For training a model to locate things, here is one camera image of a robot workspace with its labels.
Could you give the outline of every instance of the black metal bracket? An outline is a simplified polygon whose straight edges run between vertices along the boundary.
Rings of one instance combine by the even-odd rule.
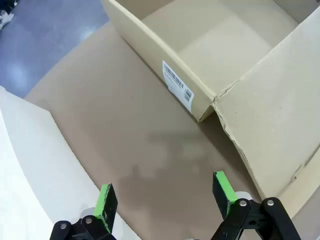
[[[107,231],[101,219],[93,215],[80,218],[75,224],[58,221],[54,224],[50,240],[116,240]]]
[[[211,240],[238,240],[245,229],[254,229],[262,240],[301,240],[276,197],[266,198],[261,204],[238,199],[231,205],[229,214]]]

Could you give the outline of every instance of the cardboard box flap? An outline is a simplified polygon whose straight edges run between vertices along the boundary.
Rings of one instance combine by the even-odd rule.
[[[318,8],[213,102],[262,196],[283,191],[320,143],[319,42]]]

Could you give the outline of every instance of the brown cardboard sheet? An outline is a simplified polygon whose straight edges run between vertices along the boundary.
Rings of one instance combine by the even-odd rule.
[[[98,187],[113,183],[119,214],[143,240],[210,239],[222,221],[213,171],[259,200],[217,115],[197,123],[111,25],[26,99],[51,112]]]

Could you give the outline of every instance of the cardboard box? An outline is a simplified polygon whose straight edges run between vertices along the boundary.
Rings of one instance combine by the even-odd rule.
[[[290,8],[300,0],[277,2],[296,20],[311,12]],[[281,198],[307,171],[320,143],[320,9],[297,26],[272,0],[104,0],[104,6],[198,121],[216,111],[262,198]]]

